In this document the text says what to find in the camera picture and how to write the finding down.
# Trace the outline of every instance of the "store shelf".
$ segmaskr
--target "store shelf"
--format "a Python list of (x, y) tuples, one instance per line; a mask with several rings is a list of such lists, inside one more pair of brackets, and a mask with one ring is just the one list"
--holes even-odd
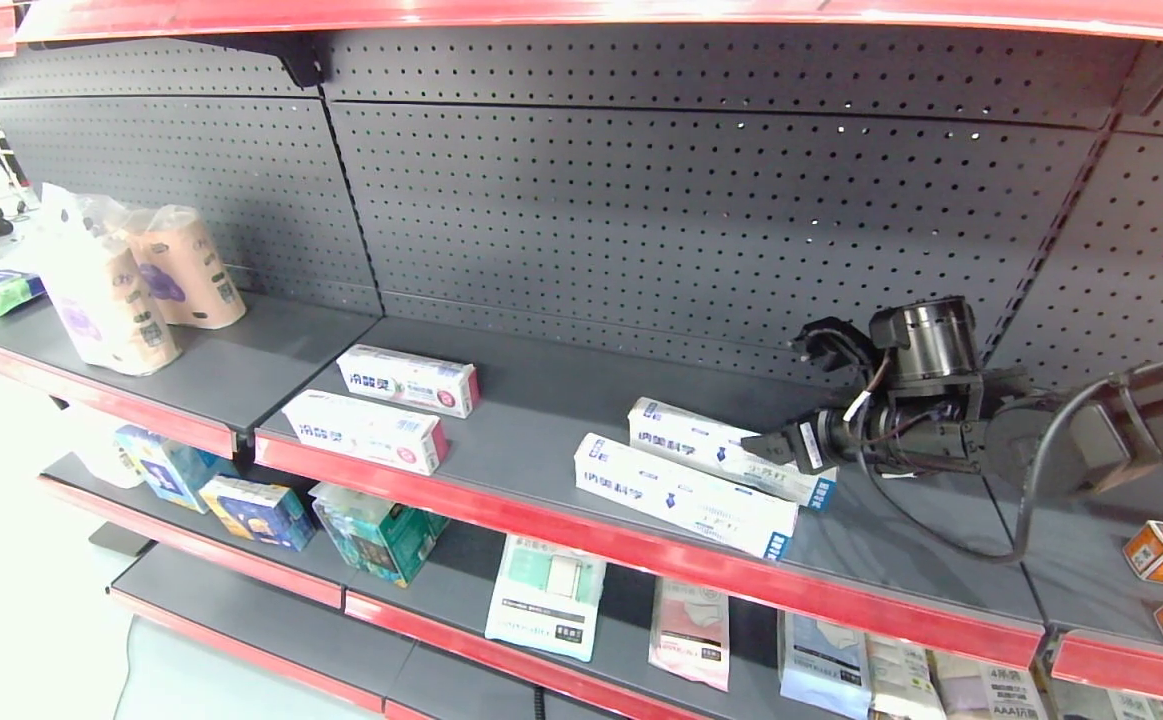
[[(595, 432), (625, 442), (626, 413), (640, 395), (775, 427), (822, 397), (814, 388), (393, 318), (361, 342), (479, 366), (481, 405), (468, 420), (443, 419), (452, 447), (438, 473), (424, 478), (299, 445), (281, 413), (257, 429), (257, 462), (939, 650), (1011, 666), (1034, 656), (1043, 630), (1020, 568), (982, 564), (929, 541), (852, 471), (841, 475), (828, 512), (800, 515), (782, 564), (575, 486), (582, 437)], [(335, 365), (311, 387), (347, 393)], [(985, 550), (1006, 547), (979, 480), (902, 482), (893, 492), (930, 523)]]
[(48, 300), (0, 318), (0, 375), (230, 456), (244, 436), (337, 357), (374, 318), (244, 295), (248, 313), (216, 332), (173, 328), (183, 355), (142, 378), (87, 365)]
[[(248, 477), (300, 489), (302, 496), (311, 484), (265, 468), (255, 469)], [(40, 479), (52, 496), (95, 512), (119, 527), (335, 609), (342, 607), (343, 585), (354, 577), (354, 570), (340, 558), (322, 530), (300, 553), (235, 537), (215, 515), (200, 515), (160, 500), (145, 484), (120, 489), (98, 479), (74, 455), (57, 459)]]
[(165, 546), (110, 584), (156, 623), (240, 660), (381, 712), (412, 642)]

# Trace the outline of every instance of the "toothpaste box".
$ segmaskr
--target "toothpaste box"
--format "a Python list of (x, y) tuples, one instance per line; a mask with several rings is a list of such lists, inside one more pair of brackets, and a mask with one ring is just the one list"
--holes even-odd
[(737, 486), (613, 439), (587, 434), (573, 459), (582, 491), (755, 557), (780, 559), (795, 532), (797, 502)]
[(307, 388), (283, 407), (302, 445), (433, 475), (448, 451), (438, 416)]
[(337, 358), (355, 395), (466, 418), (479, 402), (473, 365), (448, 363), (380, 347), (355, 345)]
[(641, 397), (630, 411), (630, 447), (668, 457), (725, 480), (761, 489), (769, 496), (822, 509), (834, 492), (837, 469), (802, 475), (741, 448), (755, 433)]

